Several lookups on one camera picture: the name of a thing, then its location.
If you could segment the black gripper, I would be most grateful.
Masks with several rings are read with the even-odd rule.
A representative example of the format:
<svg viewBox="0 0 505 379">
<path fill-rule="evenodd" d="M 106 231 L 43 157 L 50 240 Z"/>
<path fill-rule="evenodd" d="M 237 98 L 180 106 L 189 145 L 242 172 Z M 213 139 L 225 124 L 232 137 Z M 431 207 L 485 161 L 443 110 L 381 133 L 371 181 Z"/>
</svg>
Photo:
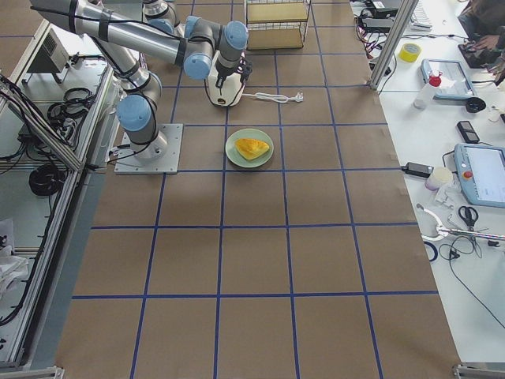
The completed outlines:
<svg viewBox="0 0 505 379">
<path fill-rule="evenodd" d="M 234 67 L 227 67 L 221 63 L 220 58 L 221 56 L 215 56 L 217 76 L 214 87 L 218 90 L 229 89 L 240 92 L 253 72 L 253 64 L 245 56 L 241 56 Z"/>
</svg>

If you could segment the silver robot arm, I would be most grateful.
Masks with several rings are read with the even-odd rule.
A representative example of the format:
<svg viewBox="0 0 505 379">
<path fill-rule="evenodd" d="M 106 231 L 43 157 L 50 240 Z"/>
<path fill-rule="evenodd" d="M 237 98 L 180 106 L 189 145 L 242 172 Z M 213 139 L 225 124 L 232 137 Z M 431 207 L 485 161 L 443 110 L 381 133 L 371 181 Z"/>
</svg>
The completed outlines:
<svg viewBox="0 0 505 379">
<path fill-rule="evenodd" d="M 175 1 L 143 0 L 143 15 L 149 24 L 175 36 L 184 35 Z"/>
<path fill-rule="evenodd" d="M 203 81 L 217 107 L 231 107 L 240 100 L 252 71 L 245 58 L 249 31 L 240 21 L 222 25 L 189 16 L 182 24 L 167 1 L 145 1 L 145 21 L 129 19 L 100 1 L 31 5 L 59 28 L 89 36 L 110 63 L 126 93 L 118 103 L 117 117 L 129 138 L 130 155 L 139 161 L 158 159 L 168 145 L 156 121 L 161 82 L 141 66 L 139 53 L 180 66 L 186 76 Z"/>
</svg>

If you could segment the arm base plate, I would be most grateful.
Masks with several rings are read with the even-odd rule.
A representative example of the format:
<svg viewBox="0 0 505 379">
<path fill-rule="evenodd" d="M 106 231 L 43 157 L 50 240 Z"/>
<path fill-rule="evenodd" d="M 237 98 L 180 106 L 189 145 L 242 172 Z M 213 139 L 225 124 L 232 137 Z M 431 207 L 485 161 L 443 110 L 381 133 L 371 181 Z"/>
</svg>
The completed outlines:
<svg viewBox="0 0 505 379">
<path fill-rule="evenodd" d="M 128 147 L 119 151 L 114 161 L 115 174 L 177 174 L 183 125 L 174 123 L 157 126 L 157 138 L 143 152 L 131 156 L 141 150 L 141 147 L 135 144 L 134 150 Z"/>
</svg>

